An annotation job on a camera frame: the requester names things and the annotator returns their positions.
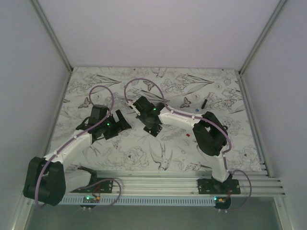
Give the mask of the black fuse box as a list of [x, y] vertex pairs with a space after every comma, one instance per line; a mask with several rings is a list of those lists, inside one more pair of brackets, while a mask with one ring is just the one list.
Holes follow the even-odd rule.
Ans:
[[151, 128], [145, 126], [143, 130], [152, 135], [153, 137], [157, 137], [157, 135], [162, 130], [162, 127], [159, 124], [155, 124]]

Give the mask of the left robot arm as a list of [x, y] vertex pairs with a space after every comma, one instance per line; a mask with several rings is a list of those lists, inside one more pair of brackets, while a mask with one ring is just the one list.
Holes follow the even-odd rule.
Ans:
[[120, 110], [118, 121], [104, 105], [94, 105], [89, 117], [75, 129], [72, 137], [61, 147], [46, 156], [34, 157], [28, 164], [23, 195], [37, 203], [56, 206], [67, 192], [93, 192], [105, 179], [84, 166], [69, 171], [68, 167], [78, 152], [87, 150], [101, 139], [111, 139], [120, 132], [131, 129]]

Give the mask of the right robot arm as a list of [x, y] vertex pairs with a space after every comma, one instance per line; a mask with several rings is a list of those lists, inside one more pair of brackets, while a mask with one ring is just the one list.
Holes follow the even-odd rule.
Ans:
[[229, 189], [230, 172], [226, 168], [222, 148], [230, 144], [230, 139], [226, 129], [213, 113], [191, 114], [164, 103], [154, 105], [144, 96], [129, 102], [128, 105], [136, 112], [136, 118], [145, 125], [144, 131], [154, 137], [160, 133], [161, 125], [176, 126], [193, 133], [198, 148], [212, 169], [214, 191], [223, 194]]

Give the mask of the left controller board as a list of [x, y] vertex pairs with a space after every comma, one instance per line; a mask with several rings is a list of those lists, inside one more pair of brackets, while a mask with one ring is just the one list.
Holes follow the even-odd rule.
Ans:
[[83, 197], [82, 204], [80, 205], [80, 207], [83, 209], [83, 211], [85, 210], [90, 211], [94, 209], [99, 203], [100, 203], [99, 196], [86, 195]]

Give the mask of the controller board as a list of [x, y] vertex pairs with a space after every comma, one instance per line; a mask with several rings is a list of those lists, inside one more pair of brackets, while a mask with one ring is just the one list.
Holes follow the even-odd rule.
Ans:
[[227, 212], [231, 206], [231, 198], [230, 197], [214, 197], [215, 206], [214, 208], [218, 210], [218, 212], [224, 211]]
[[86, 195], [83, 197], [82, 204], [80, 205], [80, 207], [83, 209], [83, 211], [85, 210], [90, 211], [94, 209], [99, 203], [100, 203], [99, 196]]

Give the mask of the right controller board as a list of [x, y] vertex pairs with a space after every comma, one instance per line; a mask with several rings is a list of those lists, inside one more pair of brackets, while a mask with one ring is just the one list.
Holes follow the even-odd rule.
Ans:
[[218, 212], [224, 211], [227, 212], [231, 206], [231, 198], [230, 197], [214, 197], [215, 206], [214, 208], [218, 210]]

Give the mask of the black handled screwdriver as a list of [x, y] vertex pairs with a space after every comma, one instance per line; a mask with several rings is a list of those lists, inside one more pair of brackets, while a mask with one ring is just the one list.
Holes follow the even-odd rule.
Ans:
[[208, 95], [204, 98], [204, 101], [201, 105], [202, 110], [204, 110], [205, 108], [209, 106], [210, 98], [211, 98], [211, 93], [208, 93]]

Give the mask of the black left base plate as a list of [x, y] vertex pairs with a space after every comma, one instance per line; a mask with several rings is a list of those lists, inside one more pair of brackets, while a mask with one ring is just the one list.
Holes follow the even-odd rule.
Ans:
[[106, 193], [110, 194], [113, 189], [113, 179], [112, 178], [98, 178], [96, 182], [90, 182], [89, 185], [85, 187], [77, 188], [72, 190], [72, 193]]

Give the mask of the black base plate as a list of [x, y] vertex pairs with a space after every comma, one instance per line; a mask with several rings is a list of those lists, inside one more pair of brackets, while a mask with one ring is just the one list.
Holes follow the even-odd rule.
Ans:
[[199, 194], [205, 195], [227, 195], [228, 193], [239, 195], [241, 194], [239, 181], [236, 179], [227, 179], [224, 182], [219, 182], [215, 179], [198, 179], [197, 187]]
[[72, 193], [106, 193], [110, 194], [113, 189], [113, 179], [112, 178], [98, 178], [96, 182], [90, 182], [89, 185], [85, 187], [77, 188], [72, 190]]

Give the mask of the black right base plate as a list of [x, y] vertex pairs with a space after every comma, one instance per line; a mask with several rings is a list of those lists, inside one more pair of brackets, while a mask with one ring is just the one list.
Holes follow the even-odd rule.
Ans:
[[228, 193], [239, 195], [241, 194], [239, 181], [236, 179], [227, 179], [224, 182], [219, 182], [215, 179], [198, 179], [197, 187], [199, 194], [205, 195], [227, 195]]

